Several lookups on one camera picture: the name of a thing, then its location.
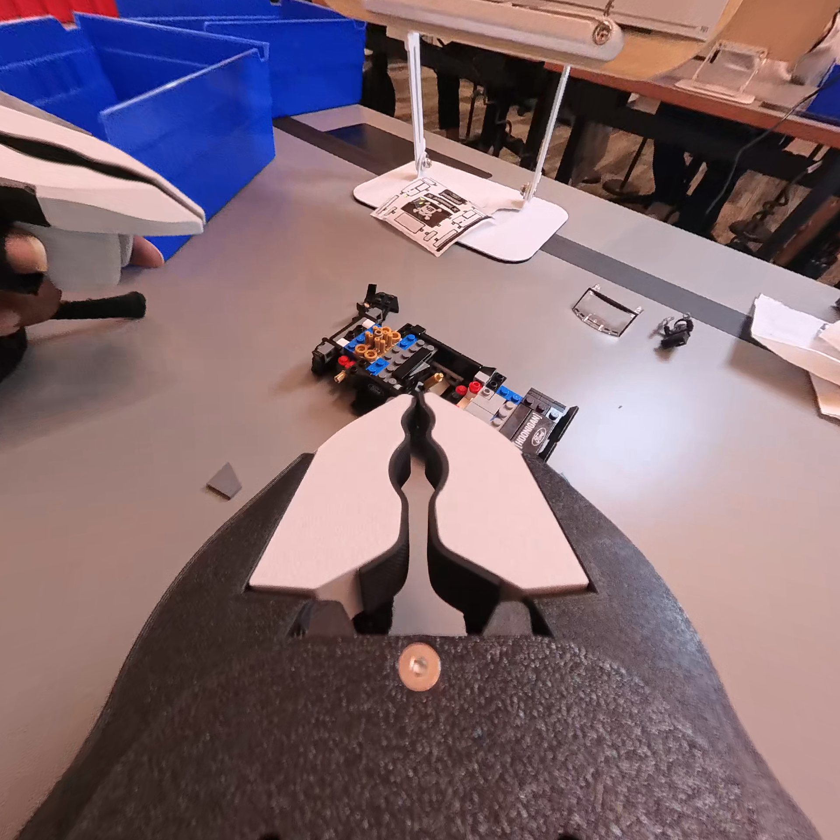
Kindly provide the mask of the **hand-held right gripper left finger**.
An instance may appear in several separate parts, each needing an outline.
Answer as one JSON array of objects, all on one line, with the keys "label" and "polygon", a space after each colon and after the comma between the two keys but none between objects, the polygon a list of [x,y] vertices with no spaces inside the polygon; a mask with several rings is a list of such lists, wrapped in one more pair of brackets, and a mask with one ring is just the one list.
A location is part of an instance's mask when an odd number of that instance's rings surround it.
[{"label": "hand-held right gripper left finger", "polygon": [[249,580],[265,592],[338,602],[349,618],[392,599],[363,584],[364,568],[407,546],[404,466],[416,399],[400,395],[358,417],[318,447]]}]

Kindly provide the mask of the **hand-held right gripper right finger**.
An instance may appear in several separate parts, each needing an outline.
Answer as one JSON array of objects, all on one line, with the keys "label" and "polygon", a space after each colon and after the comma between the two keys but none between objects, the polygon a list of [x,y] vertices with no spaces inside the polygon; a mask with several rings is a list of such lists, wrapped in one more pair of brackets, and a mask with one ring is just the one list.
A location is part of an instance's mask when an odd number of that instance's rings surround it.
[{"label": "hand-held right gripper right finger", "polygon": [[437,395],[417,398],[418,441],[434,488],[427,567],[466,624],[504,600],[584,592],[589,577],[521,451]]}]

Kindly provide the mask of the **black toy brick car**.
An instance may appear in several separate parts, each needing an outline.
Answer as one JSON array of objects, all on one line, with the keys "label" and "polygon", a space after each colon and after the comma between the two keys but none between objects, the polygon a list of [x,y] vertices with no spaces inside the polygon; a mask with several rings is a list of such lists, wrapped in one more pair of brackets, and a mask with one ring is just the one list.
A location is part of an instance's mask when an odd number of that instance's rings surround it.
[{"label": "black toy brick car", "polygon": [[439,396],[494,428],[525,455],[551,457],[575,420],[567,406],[534,388],[519,393],[497,367],[483,364],[435,338],[425,327],[385,325],[378,308],[363,309],[311,352],[311,372],[353,394],[362,416],[398,396]]}]

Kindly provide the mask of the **black wheel arch brick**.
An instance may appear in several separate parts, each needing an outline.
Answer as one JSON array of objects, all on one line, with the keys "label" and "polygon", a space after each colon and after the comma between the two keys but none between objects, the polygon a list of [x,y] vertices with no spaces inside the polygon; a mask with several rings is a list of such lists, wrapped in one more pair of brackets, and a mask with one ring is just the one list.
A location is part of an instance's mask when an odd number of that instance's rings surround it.
[{"label": "black wheel arch brick", "polygon": [[367,286],[364,298],[356,304],[356,308],[360,316],[374,323],[384,323],[389,315],[400,311],[398,297],[377,290],[375,283]]}]

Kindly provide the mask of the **white instruction booklet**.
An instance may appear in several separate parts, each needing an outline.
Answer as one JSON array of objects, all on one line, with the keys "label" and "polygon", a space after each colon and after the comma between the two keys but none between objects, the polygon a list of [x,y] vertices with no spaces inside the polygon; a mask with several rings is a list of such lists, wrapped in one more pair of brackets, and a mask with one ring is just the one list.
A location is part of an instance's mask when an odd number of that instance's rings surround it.
[{"label": "white instruction booklet", "polygon": [[608,1],[606,10],[621,26],[695,41],[707,40],[728,1]]}]

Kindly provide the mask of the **person's left hand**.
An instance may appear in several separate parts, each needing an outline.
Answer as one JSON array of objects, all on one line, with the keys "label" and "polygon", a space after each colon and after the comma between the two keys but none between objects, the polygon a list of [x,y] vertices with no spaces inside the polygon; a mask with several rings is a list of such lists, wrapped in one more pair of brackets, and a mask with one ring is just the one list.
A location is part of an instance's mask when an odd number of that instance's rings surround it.
[{"label": "person's left hand", "polygon": [[[5,256],[19,274],[46,272],[48,261],[42,243],[29,233],[13,229],[5,239]],[[162,267],[165,263],[160,250],[148,239],[135,236],[129,262],[146,269]],[[1,336],[41,322],[51,320],[61,303],[61,291],[44,280],[35,295],[1,292]]]}]

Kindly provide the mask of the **blue plastic bin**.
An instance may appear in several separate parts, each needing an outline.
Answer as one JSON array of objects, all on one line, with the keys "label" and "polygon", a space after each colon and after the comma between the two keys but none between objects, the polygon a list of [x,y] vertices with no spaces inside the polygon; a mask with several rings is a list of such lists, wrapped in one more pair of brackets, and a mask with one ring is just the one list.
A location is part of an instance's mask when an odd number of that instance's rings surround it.
[{"label": "blue plastic bin", "polygon": [[275,157],[262,42],[76,15],[110,85],[90,131],[217,214]]},{"label": "blue plastic bin", "polygon": [[272,118],[361,101],[365,25],[314,2],[118,1],[121,17],[268,45]]},{"label": "blue plastic bin", "polygon": [[118,103],[97,52],[53,17],[1,25],[1,89],[108,141],[100,112]]}]

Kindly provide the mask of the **grey wedge brick tile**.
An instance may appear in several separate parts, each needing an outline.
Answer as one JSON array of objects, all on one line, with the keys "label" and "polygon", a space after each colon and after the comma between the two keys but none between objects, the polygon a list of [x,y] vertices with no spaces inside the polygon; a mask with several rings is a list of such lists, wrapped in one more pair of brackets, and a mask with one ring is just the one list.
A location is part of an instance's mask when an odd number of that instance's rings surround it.
[{"label": "grey wedge brick tile", "polygon": [[205,489],[216,497],[231,501],[242,490],[242,483],[235,469],[227,462],[205,483]]}]

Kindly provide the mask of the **red plastic bin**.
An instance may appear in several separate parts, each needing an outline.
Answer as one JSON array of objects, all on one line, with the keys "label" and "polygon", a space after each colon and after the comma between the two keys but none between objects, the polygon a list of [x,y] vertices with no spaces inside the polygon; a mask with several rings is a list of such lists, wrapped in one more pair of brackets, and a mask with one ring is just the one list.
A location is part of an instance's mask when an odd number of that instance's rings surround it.
[{"label": "red plastic bin", "polygon": [[115,1],[43,1],[42,4],[46,14],[63,24],[71,24],[75,13],[119,17],[119,8]]}]

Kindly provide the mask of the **clear toy windshield piece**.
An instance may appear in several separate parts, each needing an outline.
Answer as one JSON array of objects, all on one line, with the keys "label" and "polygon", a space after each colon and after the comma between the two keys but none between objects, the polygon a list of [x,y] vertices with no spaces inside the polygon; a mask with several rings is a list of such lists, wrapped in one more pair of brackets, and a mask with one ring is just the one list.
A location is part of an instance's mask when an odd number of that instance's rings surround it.
[{"label": "clear toy windshield piece", "polygon": [[577,319],[593,330],[618,339],[644,311],[630,308],[606,295],[599,284],[588,287],[572,305]]}]

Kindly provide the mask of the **white book stand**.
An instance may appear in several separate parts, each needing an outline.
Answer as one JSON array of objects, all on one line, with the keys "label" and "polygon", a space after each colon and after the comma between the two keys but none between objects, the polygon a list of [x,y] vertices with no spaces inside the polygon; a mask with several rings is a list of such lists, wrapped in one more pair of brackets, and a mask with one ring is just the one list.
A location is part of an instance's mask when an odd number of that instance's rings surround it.
[{"label": "white book stand", "polygon": [[[469,199],[491,220],[469,231],[462,245],[503,263],[520,264],[568,220],[559,205],[537,197],[542,168],[572,68],[606,67],[632,79],[674,69],[708,45],[741,5],[728,2],[707,40],[695,41],[618,24],[605,2],[531,1],[330,1],[342,15],[393,26],[405,35],[412,106],[413,162],[353,189],[353,198],[373,211],[409,183],[434,179]],[[431,161],[425,141],[421,80],[422,35],[563,66],[542,132],[534,173],[514,190],[450,165]]]}]

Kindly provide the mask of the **white sticker sheet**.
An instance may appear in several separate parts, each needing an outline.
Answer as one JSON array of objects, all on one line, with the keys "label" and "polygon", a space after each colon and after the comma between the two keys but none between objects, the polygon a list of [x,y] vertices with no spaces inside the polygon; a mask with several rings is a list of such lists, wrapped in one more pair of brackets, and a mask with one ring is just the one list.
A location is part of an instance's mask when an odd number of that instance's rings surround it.
[{"label": "white sticker sheet", "polygon": [[469,199],[426,177],[409,183],[371,216],[435,257],[491,220],[489,213]]}]

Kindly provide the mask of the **white paper bag pile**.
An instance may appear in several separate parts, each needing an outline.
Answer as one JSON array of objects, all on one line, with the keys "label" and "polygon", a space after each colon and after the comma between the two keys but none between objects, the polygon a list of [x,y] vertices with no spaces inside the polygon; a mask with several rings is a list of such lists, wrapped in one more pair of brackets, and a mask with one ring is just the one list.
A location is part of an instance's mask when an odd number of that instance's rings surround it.
[{"label": "white paper bag pile", "polygon": [[825,322],[760,295],[750,331],[765,349],[810,375],[820,414],[838,420],[839,321]]}]

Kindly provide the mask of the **wooden table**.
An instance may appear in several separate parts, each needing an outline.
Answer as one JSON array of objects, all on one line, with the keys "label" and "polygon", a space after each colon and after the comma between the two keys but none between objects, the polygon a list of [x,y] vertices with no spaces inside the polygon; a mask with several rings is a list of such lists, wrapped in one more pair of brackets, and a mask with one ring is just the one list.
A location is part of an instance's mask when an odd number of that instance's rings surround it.
[{"label": "wooden table", "polygon": [[[741,104],[679,87],[675,71],[652,80],[630,80],[603,71],[572,69],[583,83],[573,100],[573,128],[555,179],[568,183],[573,160],[582,148],[584,128],[600,123],[645,140],[678,144],[714,160],[736,162],[748,171],[796,183],[808,193],[758,248],[755,255],[800,270],[817,246],[838,237],[838,125],[808,119],[803,112],[785,115],[761,100]],[[754,145],[725,138],[719,130],[685,127],[662,114],[664,105],[721,119],[767,133]]]}]

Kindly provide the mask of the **clear acrylic stand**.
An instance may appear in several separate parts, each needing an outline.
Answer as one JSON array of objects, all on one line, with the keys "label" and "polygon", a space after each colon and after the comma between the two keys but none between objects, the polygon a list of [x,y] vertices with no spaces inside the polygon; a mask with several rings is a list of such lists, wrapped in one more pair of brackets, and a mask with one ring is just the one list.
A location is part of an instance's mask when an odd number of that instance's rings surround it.
[{"label": "clear acrylic stand", "polygon": [[675,82],[677,88],[742,105],[754,103],[747,91],[768,55],[763,47],[720,40],[692,76]]}]

